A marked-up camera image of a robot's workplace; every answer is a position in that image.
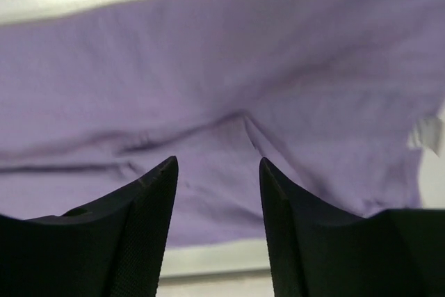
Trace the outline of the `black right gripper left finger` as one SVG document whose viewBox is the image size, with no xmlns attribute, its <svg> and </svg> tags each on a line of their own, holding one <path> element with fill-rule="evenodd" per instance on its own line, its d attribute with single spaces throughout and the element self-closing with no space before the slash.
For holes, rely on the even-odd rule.
<svg viewBox="0 0 445 297">
<path fill-rule="evenodd" d="M 2 296 L 155 296 L 178 161 L 61 216 L 1 217 Z"/>
</svg>

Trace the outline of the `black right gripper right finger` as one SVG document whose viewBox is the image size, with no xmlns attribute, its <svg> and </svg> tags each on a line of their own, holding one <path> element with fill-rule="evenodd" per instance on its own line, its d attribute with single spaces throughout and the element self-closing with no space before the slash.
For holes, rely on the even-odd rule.
<svg viewBox="0 0 445 297">
<path fill-rule="evenodd" d="M 361 218 L 259 165 L 276 296 L 443 296 L 444 211 L 388 209 Z"/>
</svg>

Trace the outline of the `lavender t shirt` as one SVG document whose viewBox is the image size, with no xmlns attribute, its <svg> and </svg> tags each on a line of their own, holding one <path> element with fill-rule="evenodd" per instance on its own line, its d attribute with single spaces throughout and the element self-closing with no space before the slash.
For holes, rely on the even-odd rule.
<svg viewBox="0 0 445 297">
<path fill-rule="evenodd" d="M 1 213 L 179 162 L 170 246 L 264 235 L 259 162 L 358 216 L 421 206 L 444 0 L 141 0 L 1 28 Z"/>
</svg>

